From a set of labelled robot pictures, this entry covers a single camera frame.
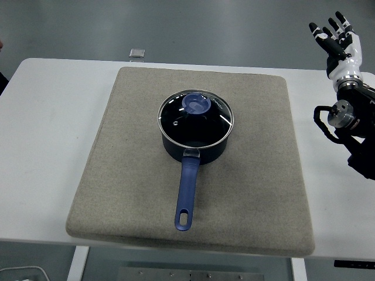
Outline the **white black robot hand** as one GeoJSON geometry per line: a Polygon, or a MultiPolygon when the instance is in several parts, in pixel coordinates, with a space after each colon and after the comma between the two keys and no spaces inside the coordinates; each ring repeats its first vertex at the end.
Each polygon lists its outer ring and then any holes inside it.
{"type": "Polygon", "coordinates": [[[362,65],[360,38],[344,15],[337,11],[335,16],[336,19],[328,19],[332,29],[320,28],[313,22],[309,24],[315,42],[328,55],[326,61],[327,77],[333,82],[337,82],[346,76],[362,78],[360,72],[360,66],[362,65]]]}

